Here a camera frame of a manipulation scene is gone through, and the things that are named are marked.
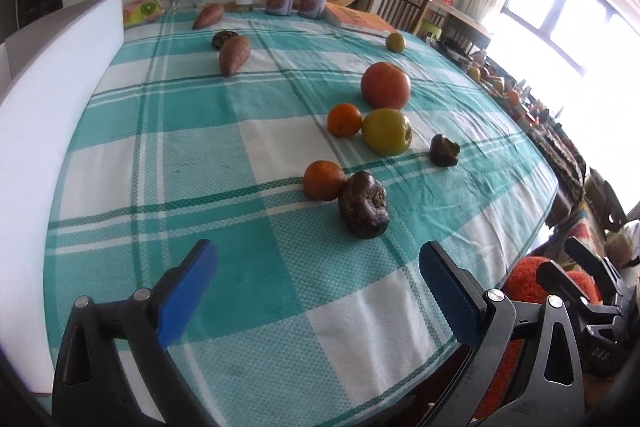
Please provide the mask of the wooden side table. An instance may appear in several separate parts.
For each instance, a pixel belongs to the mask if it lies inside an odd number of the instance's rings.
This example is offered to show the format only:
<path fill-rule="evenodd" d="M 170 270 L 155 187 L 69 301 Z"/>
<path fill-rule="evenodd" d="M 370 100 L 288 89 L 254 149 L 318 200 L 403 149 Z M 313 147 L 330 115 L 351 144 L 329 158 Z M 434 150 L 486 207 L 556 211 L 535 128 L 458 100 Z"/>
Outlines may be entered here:
<path fill-rule="evenodd" d="M 444 0 L 425 1 L 418 36 L 448 39 L 464 54 L 486 50 L 491 42 L 488 29 Z"/>

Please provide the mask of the white foam box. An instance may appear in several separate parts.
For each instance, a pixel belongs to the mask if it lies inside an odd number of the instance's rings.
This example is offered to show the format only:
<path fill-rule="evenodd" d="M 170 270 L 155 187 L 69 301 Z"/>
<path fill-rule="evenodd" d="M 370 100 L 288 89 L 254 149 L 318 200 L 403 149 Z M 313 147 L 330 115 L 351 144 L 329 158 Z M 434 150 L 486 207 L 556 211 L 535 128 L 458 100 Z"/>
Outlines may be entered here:
<path fill-rule="evenodd" d="M 79 118 L 123 42 L 122 0 L 88 0 L 1 46 L 1 350 L 36 395 L 53 384 L 43 261 L 55 187 Z"/>

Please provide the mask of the sweet potato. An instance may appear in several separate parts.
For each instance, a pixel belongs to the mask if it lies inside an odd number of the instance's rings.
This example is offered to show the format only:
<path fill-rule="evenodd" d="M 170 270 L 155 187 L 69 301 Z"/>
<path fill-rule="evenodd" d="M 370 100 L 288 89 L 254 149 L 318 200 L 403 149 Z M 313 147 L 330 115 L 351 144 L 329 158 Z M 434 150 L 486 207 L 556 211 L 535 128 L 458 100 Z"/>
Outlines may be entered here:
<path fill-rule="evenodd" d="M 224 6 L 221 3 L 205 5 L 192 25 L 194 30 L 218 24 L 224 18 Z"/>
<path fill-rule="evenodd" d="M 250 57 L 250 40 L 244 36 L 228 39 L 220 49 L 218 64 L 221 75 L 226 78 L 234 76 Z"/>

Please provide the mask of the large red-orange tomato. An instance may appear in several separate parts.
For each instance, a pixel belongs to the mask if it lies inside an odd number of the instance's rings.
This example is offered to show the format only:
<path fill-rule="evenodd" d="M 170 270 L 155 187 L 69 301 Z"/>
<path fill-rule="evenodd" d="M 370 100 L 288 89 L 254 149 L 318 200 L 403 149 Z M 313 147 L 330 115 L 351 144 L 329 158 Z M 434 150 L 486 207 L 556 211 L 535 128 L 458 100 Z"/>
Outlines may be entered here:
<path fill-rule="evenodd" d="M 378 62 L 363 73 L 360 91 L 374 108 L 402 109 L 410 98 L 411 81 L 398 66 Z"/>

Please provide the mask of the orange tangerine near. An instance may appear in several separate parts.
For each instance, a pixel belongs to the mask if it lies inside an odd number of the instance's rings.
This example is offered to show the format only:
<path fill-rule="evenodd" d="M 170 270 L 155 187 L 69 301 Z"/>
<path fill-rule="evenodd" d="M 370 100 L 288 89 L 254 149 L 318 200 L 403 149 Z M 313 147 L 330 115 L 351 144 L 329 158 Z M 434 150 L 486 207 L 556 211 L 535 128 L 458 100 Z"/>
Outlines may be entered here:
<path fill-rule="evenodd" d="M 331 202 L 337 199 L 346 182 L 346 173 L 339 165 L 328 160 L 317 160 L 304 172 L 303 189 L 312 199 Z"/>

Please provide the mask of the dark wooden chair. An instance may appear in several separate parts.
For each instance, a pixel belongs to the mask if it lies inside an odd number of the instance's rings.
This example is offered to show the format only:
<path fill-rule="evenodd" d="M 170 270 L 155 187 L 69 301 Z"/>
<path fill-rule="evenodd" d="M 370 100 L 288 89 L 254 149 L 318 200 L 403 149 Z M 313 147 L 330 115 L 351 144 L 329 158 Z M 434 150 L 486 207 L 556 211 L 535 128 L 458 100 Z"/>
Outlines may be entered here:
<path fill-rule="evenodd" d="M 369 0 L 367 11 L 393 28 L 416 36 L 431 0 Z"/>

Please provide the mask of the small green-yellow round fruit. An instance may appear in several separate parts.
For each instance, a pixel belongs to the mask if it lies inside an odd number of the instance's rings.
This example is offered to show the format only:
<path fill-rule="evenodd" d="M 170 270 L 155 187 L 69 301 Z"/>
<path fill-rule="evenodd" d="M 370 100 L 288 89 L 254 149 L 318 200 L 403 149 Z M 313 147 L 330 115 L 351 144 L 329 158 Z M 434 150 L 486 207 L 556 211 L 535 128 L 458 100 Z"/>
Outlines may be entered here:
<path fill-rule="evenodd" d="M 400 32 L 392 32 L 385 39 L 386 48 L 393 53 L 402 53 L 406 47 L 406 40 Z"/>

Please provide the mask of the large dark mangosteen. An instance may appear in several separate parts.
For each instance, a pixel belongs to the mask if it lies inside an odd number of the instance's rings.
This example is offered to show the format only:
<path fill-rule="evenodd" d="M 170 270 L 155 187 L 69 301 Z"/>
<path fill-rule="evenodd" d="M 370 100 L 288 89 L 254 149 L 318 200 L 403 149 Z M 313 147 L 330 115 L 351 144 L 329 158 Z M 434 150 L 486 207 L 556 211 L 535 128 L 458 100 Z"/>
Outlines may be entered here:
<path fill-rule="evenodd" d="M 382 235 L 390 224 L 385 187 L 367 171 L 355 172 L 338 196 L 344 225 L 360 239 Z"/>

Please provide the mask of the orange tangerine far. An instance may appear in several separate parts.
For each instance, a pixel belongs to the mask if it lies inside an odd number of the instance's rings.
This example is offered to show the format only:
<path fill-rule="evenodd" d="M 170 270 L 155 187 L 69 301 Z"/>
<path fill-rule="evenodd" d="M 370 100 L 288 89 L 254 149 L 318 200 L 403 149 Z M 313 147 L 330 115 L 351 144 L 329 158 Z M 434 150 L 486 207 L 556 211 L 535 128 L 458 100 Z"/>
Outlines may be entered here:
<path fill-rule="evenodd" d="M 337 138 L 349 138 L 357 134 L 362 126 L 360 110 L 352 104 L 335 105 L 326 117 L 326 127 Z"/>

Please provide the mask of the teal plaid tablecloth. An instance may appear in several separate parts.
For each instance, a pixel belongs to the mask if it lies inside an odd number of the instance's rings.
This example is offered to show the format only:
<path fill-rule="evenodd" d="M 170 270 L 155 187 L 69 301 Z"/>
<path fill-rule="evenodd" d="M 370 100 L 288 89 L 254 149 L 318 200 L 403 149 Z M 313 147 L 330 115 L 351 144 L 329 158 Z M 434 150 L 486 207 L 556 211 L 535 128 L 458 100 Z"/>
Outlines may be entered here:
<path fill-rule="evenodd" d="M 171 348 L 225 426 L 351 426 L 398 401 L 456 347 L 421 277 L 438 242 L 484 287 L 533 242 L 558 181 L 541 153 L 463 72 L 418 39 L 381 40 L 322 20 L 261 12 L 222 27 L 250 58 L 220 75 L 213 29 L 192 14 L 129 29 L 82 114 L 63 162 L 44 258 L 49 343 L 75 298 L 98 303 L 153 286 L 201 239 L 218 267 Z M 337 104 L 375 109 L 360 79 L 378 62 L 411 81 L 404 153 L 380 156 L 360 131 L 337 138 Z M 435 134 L 460 145 L 431 161 Z M 386 190 L 374 239 L 344 225 L 338 197 L 315 200 L 306 168 L 335 162 Z"/>

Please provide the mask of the yellow-green persimmon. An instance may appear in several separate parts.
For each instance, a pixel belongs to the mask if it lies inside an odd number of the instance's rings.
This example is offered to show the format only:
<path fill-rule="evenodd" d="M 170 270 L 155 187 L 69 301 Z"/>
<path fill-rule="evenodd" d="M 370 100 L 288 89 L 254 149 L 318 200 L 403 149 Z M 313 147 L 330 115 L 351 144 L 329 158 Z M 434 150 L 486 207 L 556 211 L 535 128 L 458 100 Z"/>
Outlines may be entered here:
<path fill-rule="evenodd" d="M 363 119 L 364 144 L 380 156 L 397 156 L 408 150 L 412 141 L 410 120 L 397 109 L 375 109 Z"/>

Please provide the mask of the fruit print tissue pack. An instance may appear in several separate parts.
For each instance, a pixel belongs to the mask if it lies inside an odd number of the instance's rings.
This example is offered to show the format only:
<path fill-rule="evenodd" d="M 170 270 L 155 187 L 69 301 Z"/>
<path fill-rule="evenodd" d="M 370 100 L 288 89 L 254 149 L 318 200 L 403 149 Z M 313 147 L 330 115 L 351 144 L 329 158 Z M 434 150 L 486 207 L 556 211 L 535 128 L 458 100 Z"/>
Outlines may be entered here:
<path fill-rule="evenodd" d="M 122 23 L 125 29 L 155 22 L 164 14 L 158 0 L 136 0 L 122 7 Z"/>

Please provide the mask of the small dark mangosteen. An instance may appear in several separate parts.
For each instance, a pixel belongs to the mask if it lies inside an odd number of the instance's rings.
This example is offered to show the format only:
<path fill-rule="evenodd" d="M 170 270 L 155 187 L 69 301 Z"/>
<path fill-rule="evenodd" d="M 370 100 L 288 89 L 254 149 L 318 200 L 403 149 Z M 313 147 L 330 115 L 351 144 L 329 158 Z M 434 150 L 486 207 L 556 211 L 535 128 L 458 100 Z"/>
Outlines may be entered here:
<path fill-rule="evenodd" d="M 451 141 L 445 135 L 435 134 L 430 145 L 431 161 L 438 167 L 452 167 L 457 165 L 460 155 L 460 145 Z"/>

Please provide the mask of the orange tangerine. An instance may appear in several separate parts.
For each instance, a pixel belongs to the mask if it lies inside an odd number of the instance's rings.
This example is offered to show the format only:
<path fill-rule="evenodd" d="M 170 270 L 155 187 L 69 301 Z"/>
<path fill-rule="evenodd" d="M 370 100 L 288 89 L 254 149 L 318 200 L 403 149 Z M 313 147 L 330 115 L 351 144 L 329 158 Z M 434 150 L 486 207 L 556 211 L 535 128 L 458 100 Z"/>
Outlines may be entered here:
<path fill-rule="evenodd" d="M 317 160 L 304 172 L 303 189 L 312 199 L 331 202 L 337 199 L 346 182 L 346 173 L 339 165 L 328 160 Z"/>
<path fill-rule="evenodd" d="M 335 105 L 326 117 L 326 127 L 337 138 L 349 138 L 357 134 L 362 126 L 360 110 L 352 104 Z"/>

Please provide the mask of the dark mangosteen behind potato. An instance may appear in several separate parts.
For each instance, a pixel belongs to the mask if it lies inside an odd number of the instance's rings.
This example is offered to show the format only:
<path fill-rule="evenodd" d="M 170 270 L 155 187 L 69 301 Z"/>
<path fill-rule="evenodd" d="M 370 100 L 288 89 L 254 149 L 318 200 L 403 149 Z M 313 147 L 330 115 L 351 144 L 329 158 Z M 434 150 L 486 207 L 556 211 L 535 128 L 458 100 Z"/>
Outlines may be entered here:
<path fill-rule="evenodd" d="M 216 50 L 221 50 L 224 44 L 233 37 L 238 35 L 237 32 L 231 30 L 222 30 L 216 32 L 212 39 L 212 46 Z"/>

